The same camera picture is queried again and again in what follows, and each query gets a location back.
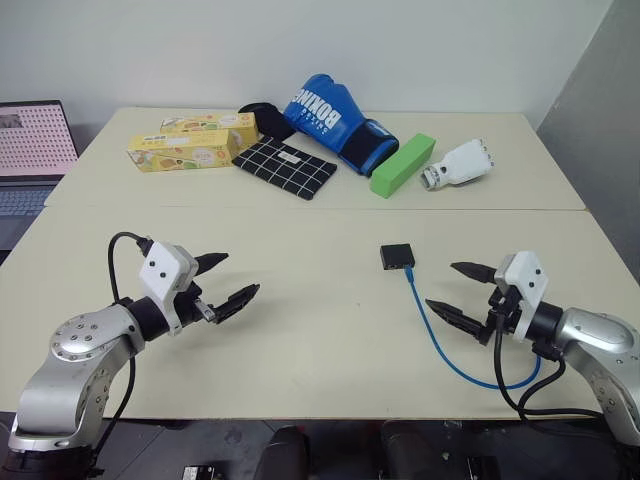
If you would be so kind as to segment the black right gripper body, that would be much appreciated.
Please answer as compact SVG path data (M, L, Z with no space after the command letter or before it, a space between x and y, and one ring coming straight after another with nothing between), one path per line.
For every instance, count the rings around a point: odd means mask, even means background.
M484 333L481 335L481 344L486 346L491 336L496 331L497 322L502 320L503 328L508 333L513 333L515 325L521 316L519 302L522 296L515 286L508 286L505 292L496 287L489 297L488 304L490 309L484 327Z

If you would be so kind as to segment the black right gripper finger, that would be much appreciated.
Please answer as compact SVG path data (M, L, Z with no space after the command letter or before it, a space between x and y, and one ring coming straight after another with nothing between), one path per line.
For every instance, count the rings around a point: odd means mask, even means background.
M471 335L481 345L489 341L489 329L486 324L466 316L461 309L445 302L426 299L427 306L442 320L451 326Z
M462 275L480 283L496 284L496 269L493 267L468 261L453 262L450 264L450 267Z

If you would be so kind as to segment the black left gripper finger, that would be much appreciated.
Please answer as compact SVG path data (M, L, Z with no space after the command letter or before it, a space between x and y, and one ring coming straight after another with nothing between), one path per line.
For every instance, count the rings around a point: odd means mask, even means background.
M195 257L195 261L198 265L195 276L199 276L210 271L228 257L228 253L206 253Z
M259 284L248 285L227 298L222 305L213 308L212 322L220 324L244 309L260 289Z

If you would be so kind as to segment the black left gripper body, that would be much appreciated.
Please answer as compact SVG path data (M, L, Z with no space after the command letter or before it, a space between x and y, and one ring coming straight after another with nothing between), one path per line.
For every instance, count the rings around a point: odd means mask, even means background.
M176 294L173 300L175 312L182 326L188 326L200 320L215 322L217 320L212 305L204 303L200 296L202 289L191 282L185 291Z

